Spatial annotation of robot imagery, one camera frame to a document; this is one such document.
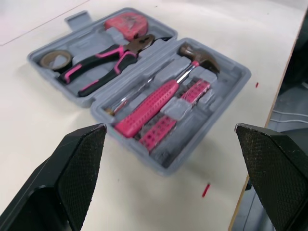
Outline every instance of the cable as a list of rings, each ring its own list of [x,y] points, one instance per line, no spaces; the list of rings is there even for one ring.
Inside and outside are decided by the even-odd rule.
[[[298,123],[308,124],[307,121],[300,120],[300,119],[290,119],[290,120],[283,120],[283,121],[279,121],[279,120],[276,120],[276,119],[270,119],[270,121],[277,122],[277,123],[292,123],[292,122],[298,122]]]
[[[303,117],[308,117],[308,115],[306,114],[300,114],[300,113],[290,113],[290,112],[280,112],[280,111],[276,111],[276,110],[273,110],[273,112],[276,112],[278,114],[282,114],[282,115],[291,115],[291,116],[303,116]]]

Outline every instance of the white table surface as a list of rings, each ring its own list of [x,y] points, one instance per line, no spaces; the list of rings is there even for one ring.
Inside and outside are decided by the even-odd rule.
[[[68,16],[88,10],[96,20],[129,6],[173,27],[179,38],[191,37],[242,63],[252,77],[171,177],[157,175],[107,136],[82,230],[226,230],[247,176],[234,126],[265,125],[308,0],[113,0],[108,6],[75,0],[63,8],[63,0],[37,2],[0,4],[5,25],[0,34],[0,213],[65,134],[96,123],[89,109],[43,80],[26,56],[69,33]]]

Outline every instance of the pliers jaw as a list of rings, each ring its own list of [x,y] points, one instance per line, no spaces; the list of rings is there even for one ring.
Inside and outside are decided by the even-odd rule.
[[[135,54],[138,54],[142,50],[148,48],[153,44],[155,36],[152,34],[141,36],[137,39],[134,39],[129,44],[125,46],[126,50],[129,50]]]

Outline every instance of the case latch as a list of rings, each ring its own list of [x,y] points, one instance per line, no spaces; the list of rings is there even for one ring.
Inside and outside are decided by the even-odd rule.
[[[65,21],[73,31],[79,30],[93,22],[88,11],[81,11],[76,13],[66,18]]]

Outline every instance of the red mark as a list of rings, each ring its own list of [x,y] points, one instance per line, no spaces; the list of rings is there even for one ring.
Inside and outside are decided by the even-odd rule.
[[[205,187],[204,192],[203,192],[203,194],[202,194],[202,197],[205,197],[205,194],[206,194],[208,188],[210,187],[210,185],[211,185],[211,184],[207,184],[207,186]]]

